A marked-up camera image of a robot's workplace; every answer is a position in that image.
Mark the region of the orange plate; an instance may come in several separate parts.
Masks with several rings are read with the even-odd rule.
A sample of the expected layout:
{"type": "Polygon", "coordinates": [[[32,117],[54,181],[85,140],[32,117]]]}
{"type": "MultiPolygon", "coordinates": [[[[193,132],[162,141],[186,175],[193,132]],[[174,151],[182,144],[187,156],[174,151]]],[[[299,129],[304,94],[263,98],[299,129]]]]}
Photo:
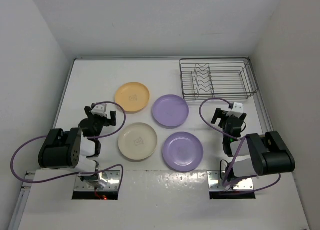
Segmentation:
{"type": "Polygon", "coordinates": [[[128,82],[118,88],[114,100],[126,112],[135,113],[144,109],[150,100],[150,91],[142,83],[128,82]]]}

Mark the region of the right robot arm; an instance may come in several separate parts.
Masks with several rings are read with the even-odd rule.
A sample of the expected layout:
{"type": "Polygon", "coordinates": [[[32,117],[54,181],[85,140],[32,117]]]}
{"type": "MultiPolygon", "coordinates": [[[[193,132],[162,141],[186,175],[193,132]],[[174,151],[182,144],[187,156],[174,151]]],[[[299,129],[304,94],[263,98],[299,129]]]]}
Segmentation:
{"type": "Polygon", "coordinates": [[[232,158],[225,170],[220,171],[222,183],[232,186],[246,178],[292,173],[296,161],[277,131],[251,133],[240,139],[246,116],[217,108],[211,120],[212,124],[220,120],[223,151],[232,158]]]}

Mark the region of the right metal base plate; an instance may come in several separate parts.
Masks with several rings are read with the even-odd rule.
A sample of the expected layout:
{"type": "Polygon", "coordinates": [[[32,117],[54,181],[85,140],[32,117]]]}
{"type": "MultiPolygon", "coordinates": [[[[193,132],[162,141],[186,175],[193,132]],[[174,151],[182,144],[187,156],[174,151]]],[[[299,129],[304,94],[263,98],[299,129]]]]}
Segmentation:
{"type": "Polygon", "coordinates": [[[207,180],[210,192],[248,192],[254,190],[252,178],[237,181],[233,185],[223,186],[219,171],[207,171],[207,180]]]}

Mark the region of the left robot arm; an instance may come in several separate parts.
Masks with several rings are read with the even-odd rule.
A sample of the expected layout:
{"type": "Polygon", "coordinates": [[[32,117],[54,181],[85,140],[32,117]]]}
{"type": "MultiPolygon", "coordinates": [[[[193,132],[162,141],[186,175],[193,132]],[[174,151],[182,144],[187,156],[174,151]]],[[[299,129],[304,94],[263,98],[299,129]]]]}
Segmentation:
{"type": "Polygon", "coordinates": [[[98,172],[100,164],[94,160],[101,153],[98,140],[104,127],[117,125],[116,111],[107,114],[107,104],[86,106],[87,118],[81,120],[78,127],[64,131],[51,129],[38,155],[38,163],[45,169],[68,169],[81,173],[80,180],[87,185],[102,190],[109,183],[105,172],[98,172]]]}

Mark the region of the purple plate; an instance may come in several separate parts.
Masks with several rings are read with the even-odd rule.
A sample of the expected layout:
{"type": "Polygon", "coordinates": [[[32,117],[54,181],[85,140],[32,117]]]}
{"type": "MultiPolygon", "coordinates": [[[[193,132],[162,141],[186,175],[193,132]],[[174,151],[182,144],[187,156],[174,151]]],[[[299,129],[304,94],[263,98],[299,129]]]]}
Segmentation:
{"type": "Polygon", "coordinates": [[[167,94],[159,97],[153,104],[153,118],[162,126],[176,128],[183,125],[189,116],[189,106],[180,96],[167,94]]]}
{"type": "Polygon", "coordinates": [[[176,132],[165,140],[162,157],[171,170],[186,173],[200,165],[204,157],[204,148],[195,135],[176,132]]]}

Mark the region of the cream plate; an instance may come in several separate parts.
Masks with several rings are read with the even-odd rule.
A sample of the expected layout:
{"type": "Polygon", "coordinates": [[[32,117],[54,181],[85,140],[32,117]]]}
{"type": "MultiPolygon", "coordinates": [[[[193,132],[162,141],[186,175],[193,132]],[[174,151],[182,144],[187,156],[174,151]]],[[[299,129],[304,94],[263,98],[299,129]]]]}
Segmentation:
{"type": "Polygon", "coordinates": [[[128,125],[118,136],[121,154],[131,161],[143,161],[156,150],[158,136],[148,124],[136,122],[128,125]]]}

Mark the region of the metal base plate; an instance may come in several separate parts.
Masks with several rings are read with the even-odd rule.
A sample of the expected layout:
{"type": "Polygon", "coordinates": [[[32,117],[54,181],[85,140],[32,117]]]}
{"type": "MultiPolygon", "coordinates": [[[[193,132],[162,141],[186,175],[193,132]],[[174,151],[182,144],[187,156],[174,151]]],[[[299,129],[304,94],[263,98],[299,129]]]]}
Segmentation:
{"type": "Polygon", "coordinates": [[[210,192],[248,192],[254,190],[252,178],[237,181],[233,185],[223,186],[219,171],[207,171],[207,180],[210,192]]]}
{"type": "Polygon", "coordinates": [[[119,170],[104,171],[93,175],[77,176],[74,190],[76,192],[116,192],[119,189],[121,172],[119,170]]]}

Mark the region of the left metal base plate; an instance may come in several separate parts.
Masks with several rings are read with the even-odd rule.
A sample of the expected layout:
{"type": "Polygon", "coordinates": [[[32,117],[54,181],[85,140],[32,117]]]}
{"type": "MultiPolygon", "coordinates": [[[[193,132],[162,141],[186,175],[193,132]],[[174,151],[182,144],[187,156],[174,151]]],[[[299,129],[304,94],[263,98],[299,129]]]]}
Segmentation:
{"type": "Polygon", "coordinates": [[[93,175],[77,176],[74,190],[76,192],[116,192],[119,189],[121,172],[119,170],[104,171],[93,175]]]}

